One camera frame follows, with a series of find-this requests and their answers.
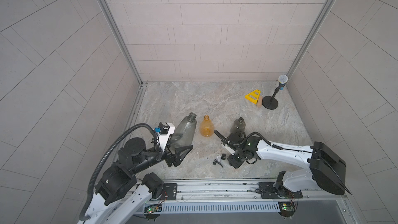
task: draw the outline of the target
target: round black base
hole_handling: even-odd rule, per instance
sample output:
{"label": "round black base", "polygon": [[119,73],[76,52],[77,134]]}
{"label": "round black base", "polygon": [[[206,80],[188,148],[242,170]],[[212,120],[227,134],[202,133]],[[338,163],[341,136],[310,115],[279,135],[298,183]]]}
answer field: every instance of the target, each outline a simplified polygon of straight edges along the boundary
{"label": "round black base", "polygon": [[271,96],[266,96],[263,98],[262,105],[263,107],[273,110],[278,107],[278,101],[274,98],[271,102],[269,101],[271,99]]}

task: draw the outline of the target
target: yellow triangle toy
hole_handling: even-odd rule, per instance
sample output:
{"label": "yellow triangle toy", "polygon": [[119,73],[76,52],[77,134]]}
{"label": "yellow triangle toy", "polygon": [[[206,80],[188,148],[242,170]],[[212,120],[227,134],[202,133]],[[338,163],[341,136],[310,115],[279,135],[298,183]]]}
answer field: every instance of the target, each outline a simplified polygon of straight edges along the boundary
{"label": "yellow triangle toy", "polygon": [[257,104],[258,97],[260,97],[261,91],[256,89],[251,93],[246,94],[245,99],[249,100],[250,102]]}

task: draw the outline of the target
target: tiled wall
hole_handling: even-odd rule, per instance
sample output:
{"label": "tiled wall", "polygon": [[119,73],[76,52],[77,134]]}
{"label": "tiled wall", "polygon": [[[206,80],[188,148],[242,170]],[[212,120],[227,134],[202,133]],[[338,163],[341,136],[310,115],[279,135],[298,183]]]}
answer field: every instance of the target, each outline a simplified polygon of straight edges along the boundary
{"label": "tiled wall", "polygon": [[96,0],[0,0],[0,222],[77,223],[137,88]]}
{"label": "tiled wall", "polygon": [[311,138],[347,162],[361,223],[398,223],[398,0],[337,0],[288,89]]}
{"label": "tiled wall", "polygon": [[276,80],[325,0],[107,0],[145,81]]}

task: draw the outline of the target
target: orange plastic bottle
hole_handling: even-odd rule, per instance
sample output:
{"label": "orange plastic bottle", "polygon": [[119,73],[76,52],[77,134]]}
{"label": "orange plastic bottle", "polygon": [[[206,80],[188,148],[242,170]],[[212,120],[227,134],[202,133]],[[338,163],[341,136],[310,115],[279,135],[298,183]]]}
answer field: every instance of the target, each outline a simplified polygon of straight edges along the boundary
{"label": "orange plastic bottle", "polygon": [[213,135],[213,133],[214,133],[214,125],[211,122],[211,120],[210,120],[208,115],[205,115],[205,119],[200,124],[199,132],[204,137],[210,137],[211,135]]}

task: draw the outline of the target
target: clear plastic bottle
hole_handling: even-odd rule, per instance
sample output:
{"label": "clear plastic bottle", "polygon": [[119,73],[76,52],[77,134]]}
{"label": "clear plastic bottle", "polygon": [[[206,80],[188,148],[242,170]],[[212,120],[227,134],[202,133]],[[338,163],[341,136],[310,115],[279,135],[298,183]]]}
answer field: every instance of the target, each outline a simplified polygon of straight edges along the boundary
{"label": "clear plastic bottle", "polygon": [[205,115],[205,119],[200,124],[199,131],[200,131],[200,134],[202,134],[202,136],[204,136],[204,137],[210,137],[211,135],[213,135],[214,125],[211,122],[208,115]]}
{"label": "clear plastic bottle", "polygon": [[234,124],[231,127],[231,133],[235,133],[235,132],[239,132],[239,131],[244,132],[245,128],[246,128],[246,123],[243,120],[243,118],[240,117],[234,121]]}
{"label": "clear plastic bottle", "polygon": [[171,135],[169,140],[170,150],[175,153],[176,148],[192,145],[195,129],[196,114],[191,112],[188,116],[185,116],[182,119],[180,124],[174,130],[174,134]]}

